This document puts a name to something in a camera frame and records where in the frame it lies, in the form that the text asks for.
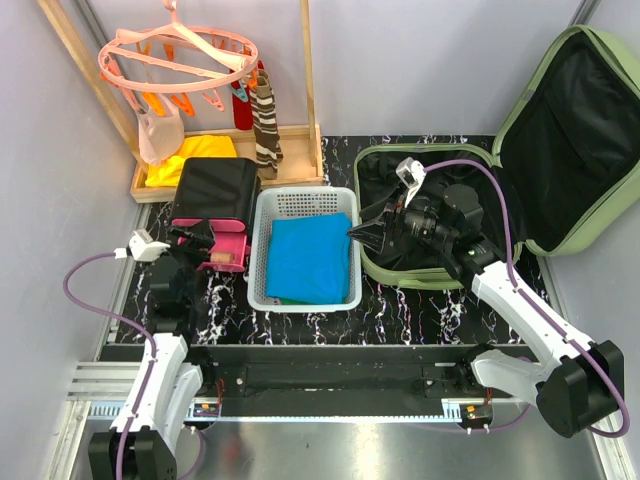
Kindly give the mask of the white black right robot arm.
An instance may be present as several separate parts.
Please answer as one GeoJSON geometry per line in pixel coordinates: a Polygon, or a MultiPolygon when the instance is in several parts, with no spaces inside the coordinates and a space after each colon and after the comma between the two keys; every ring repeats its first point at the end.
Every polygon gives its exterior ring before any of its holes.
{"type": "Polygon", "coordinates": [[[575,329],[516,274],[507,256],[482,233],[484,210],[477,193],[454,184],[434,208],[408,206],[401,194],[374,219],[349,230],[351,239],[387,253],[405,237],[436,253],[449,276],[488,304],[525,341],[529,362],[489,345],[470,350],[454,367],[454,384],[466,396],[499,390],[535,406],[559,435],[570,438],[620,412],[622,424],[606,435],[619,438],[630,427],[624,401],[624,356],[611,341],[594,342],[575,329]]]}

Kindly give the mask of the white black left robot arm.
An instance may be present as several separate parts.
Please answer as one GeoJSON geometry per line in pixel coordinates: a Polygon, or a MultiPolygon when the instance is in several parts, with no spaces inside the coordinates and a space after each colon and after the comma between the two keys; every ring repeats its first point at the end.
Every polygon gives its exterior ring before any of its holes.
{"type": "Polygon", "coordinates": [[[179,221],[170,242],[133,232],[127,247],[113,252],[151,265],[156,283],[156,311],[161,319],[147,333],[142,361],[124,406],[108,431],[94,434],[88,454],[95,479],[174,479],[175,450],[193,398],[208,394],[216,372],[202,362],[188,362],[193,333],[195,280],[208,259],[215,234],[207,220],[179,221]]]}

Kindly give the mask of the blue shirt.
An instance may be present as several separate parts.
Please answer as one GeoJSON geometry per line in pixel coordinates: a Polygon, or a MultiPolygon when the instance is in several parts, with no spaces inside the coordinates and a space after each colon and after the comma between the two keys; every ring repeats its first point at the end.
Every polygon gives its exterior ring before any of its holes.
{"type": "Polygon", "coordinates": [[[265,293],[315,305],[344,302],[349,293],[352,223],[344,213],[272,222],[265,293]]]}

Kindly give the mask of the brown capped cosmetic bottle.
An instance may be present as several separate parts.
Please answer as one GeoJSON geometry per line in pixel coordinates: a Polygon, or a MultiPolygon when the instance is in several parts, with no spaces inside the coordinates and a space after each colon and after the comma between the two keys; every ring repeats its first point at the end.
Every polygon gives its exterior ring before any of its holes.
{"type": "Polygon", "coordinates": [[[213,251],[210,255],[210,262],[214,264],[233,264],[234,254],[231,252],[213,251]]]}

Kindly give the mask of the green hard-shell suitcase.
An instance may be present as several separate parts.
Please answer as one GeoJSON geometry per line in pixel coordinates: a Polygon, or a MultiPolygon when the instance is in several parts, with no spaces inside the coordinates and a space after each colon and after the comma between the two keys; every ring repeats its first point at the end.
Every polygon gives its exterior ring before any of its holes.
{"type": "Polygon", "coordinates": [[[427,196],[430,208],[453,183],[474,188],[483,233],[498,248],[579,253],[639,198],[639,60],[611,33],[567,28],[490,149],[391,143],[360,152],[360,211],[402,193],[395,170],[407,157],[428,168],[416,197],[427,196]]]}

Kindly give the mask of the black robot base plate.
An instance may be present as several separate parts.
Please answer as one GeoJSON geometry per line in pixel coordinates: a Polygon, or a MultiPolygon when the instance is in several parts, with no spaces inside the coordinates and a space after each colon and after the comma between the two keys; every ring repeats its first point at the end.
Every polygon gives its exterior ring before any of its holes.
{"type": "Polygon", "coordinates": [[[441,415],[444,400],[495,407],[524,400],[465,387],[457,363],[468,345],[192,346],[202,394],[222,394],[222,417],[237,421],[417,420],[441,415]]]}

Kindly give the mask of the green shirt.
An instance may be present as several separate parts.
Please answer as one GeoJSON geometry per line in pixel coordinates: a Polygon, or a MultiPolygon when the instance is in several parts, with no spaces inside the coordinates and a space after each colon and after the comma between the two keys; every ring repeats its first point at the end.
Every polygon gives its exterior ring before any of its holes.
{"type": "Polygon", "coordinates": [[[273,300],[276,302],[277,305],[294,305],[294,306],[309,305],[308,302],[282,298],[282,297],[274,298],[273,300]]]}

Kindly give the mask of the magenta plastic tray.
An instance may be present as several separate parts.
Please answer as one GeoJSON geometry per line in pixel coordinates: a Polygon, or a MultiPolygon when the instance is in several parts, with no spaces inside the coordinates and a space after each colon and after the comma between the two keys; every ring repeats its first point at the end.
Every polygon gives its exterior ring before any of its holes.
{"type": "MultiPolygon", "coordinates": [[[[173,219],[173,222],[195,222],[201,219],[173,219]]],[[[211,222],[215,233],[216,243],[209,250],[231,252],[234,254],[233,264],[214,264],[210,258],[201,264],[199,271],[215,271],[223,273],[243,273],[246,270],[246,261],[251,251],[246,225],[237,219],[207,219],[211,222]]]]}

